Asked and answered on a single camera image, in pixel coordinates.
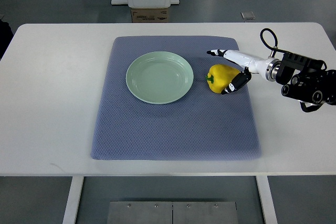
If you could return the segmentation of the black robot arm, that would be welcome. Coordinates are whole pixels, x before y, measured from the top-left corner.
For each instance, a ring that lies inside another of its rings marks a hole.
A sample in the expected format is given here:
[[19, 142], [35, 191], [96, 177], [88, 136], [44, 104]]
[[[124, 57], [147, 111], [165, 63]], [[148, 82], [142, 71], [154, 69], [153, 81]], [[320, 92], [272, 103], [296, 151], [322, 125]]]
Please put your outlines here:
[[304, 112], [316, 111], [325, 103], [335, 105], [335, 70], [328, 70], [323, 60], [279, 49], [277, 36], [269, 28], [260, 32], [260, 39], [271, 50], [266, 79], [282, 85], [282, 96], [298, 100]]

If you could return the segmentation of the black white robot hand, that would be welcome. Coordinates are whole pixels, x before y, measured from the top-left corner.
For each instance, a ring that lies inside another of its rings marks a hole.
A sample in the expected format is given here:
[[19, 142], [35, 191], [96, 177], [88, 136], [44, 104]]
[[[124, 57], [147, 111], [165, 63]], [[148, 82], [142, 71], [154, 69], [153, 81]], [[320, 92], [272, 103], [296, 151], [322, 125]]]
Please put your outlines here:
[[243, 70], [231, 81], [227, 88], [221, 94], [228, 94], [241, 89], [250, 81], [253, 73], [260, 74], [265, 80], [274, 81], [271, 75], [276, 60], [272, 57], [263, 59], [260, 57], [248, 55], [237, 50], [215, 49], [207, 52], [212, 56], [219, 56], [233, 62], [243, 68]]

